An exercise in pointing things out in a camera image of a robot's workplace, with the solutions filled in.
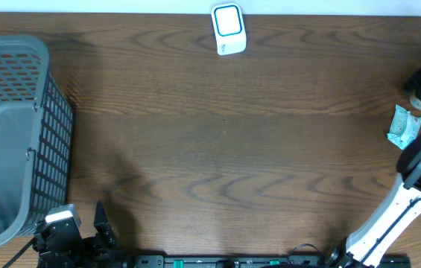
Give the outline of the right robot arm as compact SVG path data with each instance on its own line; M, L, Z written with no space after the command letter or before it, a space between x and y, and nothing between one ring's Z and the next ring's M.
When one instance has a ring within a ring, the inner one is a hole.
M421 102L421 68L404 92ZM377 267L390 245L421 215L421 134L402 151L396 180L370 218L345 237L325 260L325 267Z

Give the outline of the teal wet wipes pack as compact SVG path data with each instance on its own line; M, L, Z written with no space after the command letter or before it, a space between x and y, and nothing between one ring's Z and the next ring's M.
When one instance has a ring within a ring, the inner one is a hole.
M418 136L421 128L421 118L413 116L408 110L395 105L393 120L387 139L399 149L404 150Z

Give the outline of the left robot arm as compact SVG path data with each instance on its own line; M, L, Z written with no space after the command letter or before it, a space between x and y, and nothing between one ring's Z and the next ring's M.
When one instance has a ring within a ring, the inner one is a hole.
M95 209L95 235L83 238L80 224L73 204L53 208L46 214L34 234L33 249L38 253L39 268L135 266L134 257L118 246L102 202Z

